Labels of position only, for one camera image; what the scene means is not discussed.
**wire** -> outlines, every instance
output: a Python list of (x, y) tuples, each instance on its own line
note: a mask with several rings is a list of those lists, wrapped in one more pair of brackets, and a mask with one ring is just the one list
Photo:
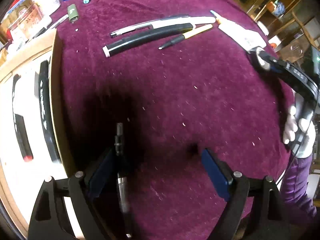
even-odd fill
[[(317, 92), (318, 92), (318, 94), (317, 94), (317, 102), (316, 102), (315, 109), (313, 110), (314, 113), (316, 112), (316, 108), (317, 108), (318, 102), (319, 102), (319, 94), (320, 94), (320, 93), (319, 93), (319, 85), (320, 85), (320, 84), (318, 84), (318, 88), (317, 88)], [(277, 186), (278, 186), (278, 184), (282, 181), (283, 177), (287, 174), (287, 171), (290, 169), (290, 167), (291, 167), (294, 159), (296, 158), (296, 156), (297, 156), (297, 154), (298, 154), (298, 151), (299, 151), (301, 145), (303, 144), (304, 140), (306, 139), (306, 136), (307, 136), (309, 127), (310, 127), (310, 125), (311, 125), (311, 123), (312, 123), (312, 120), (313, 120), (313, 118), (311, 118), (311, 120), (310, 120), (310, 122), (309, 122), (309, 125), (308, 125), (308, 129), (305, 131), (305, 133), (304, 133), (304, 135), (303, 135), (303, 138), (302, 138), (302, 141), (301, 141), (301, 143), (299, 144), (299, 147), (298, 147), (296, 153), (294, 154), (294, 156), (293, 156), (293, 158), (292, 158), (289, 166), (287, 167), (287, 169), (285, 170), (285, 172), (283, 173), (283, 175), (278, 179), (278, 183), (276, 184)]]

